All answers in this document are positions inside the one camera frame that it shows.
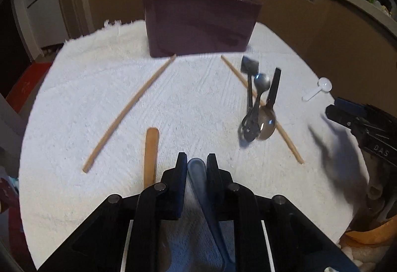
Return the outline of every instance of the metal screw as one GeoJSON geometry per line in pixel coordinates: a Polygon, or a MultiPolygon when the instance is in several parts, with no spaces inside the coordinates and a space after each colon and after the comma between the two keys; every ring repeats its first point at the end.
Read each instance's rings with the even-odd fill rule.
{"type": "Polygon", "coordinates": [[[120,200],[120,196],[119,196],[119,195],[116,195],[116,194],[110,195],[110,196],[108,197],[108,202],[111,203],[111,204],[115,204],[115,203],[117,203],[119,200],[120,200]]]}
{"type": "Polygon", "coordinates": [[[287,201],[287,199],[281,195],[274,196],[273,200],[276,204],[279,204],[279,205],[285,204],[285,202],[287,201]]]}
{"type": "Polygon", "coordinates": [[[239,184],[232,182],[231,184],[228,185],[229,190],[231,191],[237,191],[240,189],[239,184]]]}
{"type": "Polygon", "coordinates": [[[166,188],[167,185],[164,182],[158,182],[157,184],[154,185],[154,189],[157,191],[163,191],[166,188]]]}

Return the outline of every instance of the red rug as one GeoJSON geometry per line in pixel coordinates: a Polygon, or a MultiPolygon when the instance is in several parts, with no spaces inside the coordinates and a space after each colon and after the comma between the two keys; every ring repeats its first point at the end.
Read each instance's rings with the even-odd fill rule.
{"type": "Polygon", "coordinates": [[[18,82],[12,87],[6,100],[17,113],[21,110],[29,94],[51,65],[52,63],[33,63],[24,71],[18,82]]]}

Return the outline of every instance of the wooden stick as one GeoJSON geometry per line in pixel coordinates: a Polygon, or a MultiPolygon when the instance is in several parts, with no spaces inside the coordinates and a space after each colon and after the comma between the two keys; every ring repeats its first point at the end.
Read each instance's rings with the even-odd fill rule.
{"type": "Polygon", "coordinates": [[[88,157],[83,171],[87,173],[91,166],[93,165],[95,158],[98,156],[99,152],[105,146],[106,142],[108,142],[109,138],[112,136],[113,132],[119,126],[121,121],[127,115],[127,113],[132,109],[132,107],[139,101],[139,99],[143,96],[143,94],[148,90],[150,86],[159,78],[159,76],[165,71],[165,69],[175,60],[176,55],[173,55],[163,66],[161,66],[156,73],[142,86],[142,88],[136,93],[136,95],[131,99],[131,101],[125,106],[125,108],[120,112],[118,117],[113,121],[108,130],[105,132],[98,145],[92,151],[90,157],[88,157]]]}
{"type": "MultiPolygon", "coordinates": [[[[244,78],[244,76],[232,65],[231,62],[228,61],[228,59],[224,55],[221,55],[221,59],[226,63],[226,65],[231,69],[231,71],[237,76],[237,78],[240,80],[240,82],[242,82],[243,85],[247,88],[248,87],[248,82],[244,78]]],[[[253,91],[252,95],[253,95],[253,97],[257,97],[256,91],[253,91]]],[[[261,106],[265,106],[265,102],[263,102],[262,100],[261,100],[261,106]]],[[[288,136],[288,134],[285,132],[285,130],[283,129],[283,127],[281,126],[281,124],[278,121],[276,121],[275,127],[277,128],[277,130],[279,131],[279,133],[283,137],[283,139],[286,142],[286,144],[289,147],[289,149],[294,154],[296,160],[300,164],[303,164],[304,161],[303,161],[303,158],[300,156],[300,154],[298,152],[298,149],[295,147],[295,145],[293,144],[291,138],[288,136]]]]}
{"type": "Polygon", "coordinates": [[[158,139],[160,133],[156,127],[150,127],[146,131],[145,155],[143,162],[143,188],[147,188],[156,182],[156,165],[158,152],[158,139]]]}

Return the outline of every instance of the white tablecloth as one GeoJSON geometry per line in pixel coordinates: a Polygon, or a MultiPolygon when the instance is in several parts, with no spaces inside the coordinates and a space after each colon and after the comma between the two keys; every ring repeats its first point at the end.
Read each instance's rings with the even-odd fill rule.
{"type": "MultiPolygon", "coordinates": [[[[355,166],[366,176],[355,138],[325,118],[326,106],[333,103],[330,94],[301,100],[318,78],[267,27],[256,25],[246,55],[259,60],[260,71],[271,76],[275,67],[282,69],[274,109],[305,164],[296,161],[277,131],[269,140],[248,147],[239,144],[246,89],[220,54],[206,54],[178,57],[84,174],[83,164],[99,139],[165,59],[149,57],[142,21],[107,26],[64,45],[37,95],[22,146],[21,214],[36,267],[109,194],[127,197],[142,191],[144,139],[152,126],[160,131],[157,181],[174,167],[178,152],[204,160],[214,152],[220,168],[230,171],[234,181],[257,195],[285,195],[331,240],[339,239],[352,219],[353,206],[324,166],[355,166]]],[[[242,54],[226,56],[239,69],[242,54]]],[[[336,173],[337,178],[353,183],[350,171],[336,173]]],[[[189,183],[181,220],[166,226],[173,252],[171,271],[221,264],[189,183]]]]}

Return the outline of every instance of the white measuring spoon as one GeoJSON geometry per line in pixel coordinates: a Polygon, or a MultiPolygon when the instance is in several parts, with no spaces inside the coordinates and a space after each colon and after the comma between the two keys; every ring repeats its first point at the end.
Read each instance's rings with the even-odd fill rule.
{"type": "Polygon", "coordinates": [[[317,82],[317,85],[318,86],[313,91],[307,93],[305,96],[302,97],[303,101],[307,102],[320,91],[328,93],[330,90],[332,90],[332,83],[328,78],[320,78],[317,82]]]}

